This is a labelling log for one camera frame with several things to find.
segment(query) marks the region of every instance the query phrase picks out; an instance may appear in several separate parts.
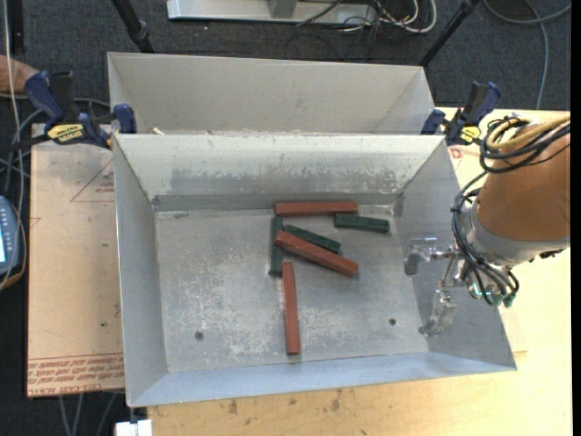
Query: wire bundle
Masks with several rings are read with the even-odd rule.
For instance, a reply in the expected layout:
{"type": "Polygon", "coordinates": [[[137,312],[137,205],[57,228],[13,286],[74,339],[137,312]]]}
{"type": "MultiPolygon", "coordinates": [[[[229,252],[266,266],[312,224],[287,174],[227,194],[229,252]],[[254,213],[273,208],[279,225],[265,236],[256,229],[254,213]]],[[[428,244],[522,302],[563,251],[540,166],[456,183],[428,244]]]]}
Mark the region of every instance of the wire bundle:
{"type": "Polygon", "coordinates": [[[509,306],[514,300],[519,283],[517,277],[510,271],[503,272],[501,269],[492,266],[487,259],[480,253],[476,252],[468,242],[467,236],[462,231],[460,216],[466,203],[472,203],[472,199],[478,196],[480,189],[468,191],[475,183],[483,178],[487,172],[479,174],[470,181],[454,199],[452,206],[452,233],[456,240],[458,251],[462,254],[465,264],[460,273],[460,280],[465,282],[470,275],[476,277],[478,287],[482,296],[490,305],[499,305],[503,302],[509,306]],[[483,276],[487,276],[497,286],[499,293],[490,292],[484,284],[483,276]]]}
{"type": "Polygon", "coordinates": [[[552,143],[570,134],[571,116],[566,115],[523,134],[517,133],[512,138],[502,141],[503,136],[511,130],[531,124],[527,118],[510,117],[499,119],[488,124],[486,138],[480,142],[480,165],[488,173],[506,173],[522,166],[541,164],[563,152],[569,144],[538,161],[537,158],[552,143]],[[490,166],[487,160],[500,160],[506,166],[490,166]]]}

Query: metal stand leg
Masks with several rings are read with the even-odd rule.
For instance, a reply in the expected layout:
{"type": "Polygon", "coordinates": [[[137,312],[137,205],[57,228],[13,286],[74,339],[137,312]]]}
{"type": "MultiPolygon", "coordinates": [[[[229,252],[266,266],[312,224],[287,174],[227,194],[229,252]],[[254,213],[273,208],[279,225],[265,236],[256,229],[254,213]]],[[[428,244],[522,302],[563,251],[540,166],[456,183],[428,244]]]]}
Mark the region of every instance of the metal stand leg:
{"type": "Polygon", "coordinates": [[[10,25],[11,45],[13,54],[23,52],[25,49],[25,28],[22,9],[22,0],[7,0],[8,21],[10,25]]]}
{"type": "Polygon", "coordinates": [[[458,9],[456,14],[452,17],[444,32],[440,35],[438,40],[432,45],[428,52],[419,62],[420,66],[427,67],[434,56],[439,52],[439,49],[448,41],[448,39],[456,32],[462,21],[470,15],[480,0],[466,0],[458,9]]]}
{"type": "Polygon", "coordinates": [[[147,24],[139,19],[129,0],[112,0],[117,13],[125,24],[131,40],[145,54],[153,54],[153,47],[148,39],[147,24]]]}

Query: electronic device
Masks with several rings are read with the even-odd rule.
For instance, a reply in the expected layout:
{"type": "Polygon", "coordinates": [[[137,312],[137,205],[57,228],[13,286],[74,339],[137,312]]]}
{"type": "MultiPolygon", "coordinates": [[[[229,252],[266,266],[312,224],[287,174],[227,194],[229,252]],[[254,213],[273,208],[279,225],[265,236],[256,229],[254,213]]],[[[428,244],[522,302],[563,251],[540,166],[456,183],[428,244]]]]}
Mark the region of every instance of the electronic device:
{"type": "Polygon", "coordinates": [[[0,276],[22,264],[18,218],[12,204],[0,195],[0,276]]]}

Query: tripod leg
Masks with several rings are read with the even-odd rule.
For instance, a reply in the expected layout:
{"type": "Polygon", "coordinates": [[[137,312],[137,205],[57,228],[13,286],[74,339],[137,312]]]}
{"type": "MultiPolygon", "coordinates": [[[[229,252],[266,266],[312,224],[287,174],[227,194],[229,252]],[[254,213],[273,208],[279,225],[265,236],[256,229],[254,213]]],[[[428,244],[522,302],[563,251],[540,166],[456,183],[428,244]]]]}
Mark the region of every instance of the tripod leg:
{"type": "Polygon", "coordinates": [[[111,0],[117,13],[123,20],[131,40],[146,54],[153,54],[152,44],[149,42],[147,25],[139,19],[129,0],[111,0]]]}
{"type": "Polygon", "coordinates": [[[459,10],[457,10],[456,14],[450,22],[448,23],[444,32],[438,37],[438,40],[431,46],[428,52],[424,55],[424,57],[419,62],[420,66],[424,68],[428,67],[429,62],[432,61],[432,58],[436,56],[439,52],[439,49],[444,46],[444,44],[448,41],[448,39],[454,34],[454,32],[458,29],[462,21],[470,15],[474,11],[474,7],[480,0],[466,0],[462,4],[459,10]]]}

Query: cardboard sheet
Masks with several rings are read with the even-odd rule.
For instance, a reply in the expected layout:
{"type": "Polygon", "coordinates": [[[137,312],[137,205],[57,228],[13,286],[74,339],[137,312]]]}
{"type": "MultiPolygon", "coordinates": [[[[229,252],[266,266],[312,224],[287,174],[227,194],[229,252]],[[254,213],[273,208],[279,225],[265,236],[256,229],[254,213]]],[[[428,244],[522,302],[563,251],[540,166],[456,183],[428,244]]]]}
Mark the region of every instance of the cardboard sheet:
{"type": "Polygon", "coordinates": [[[113,157],[32,151],[28,397],[124,387],[113,157]]]}

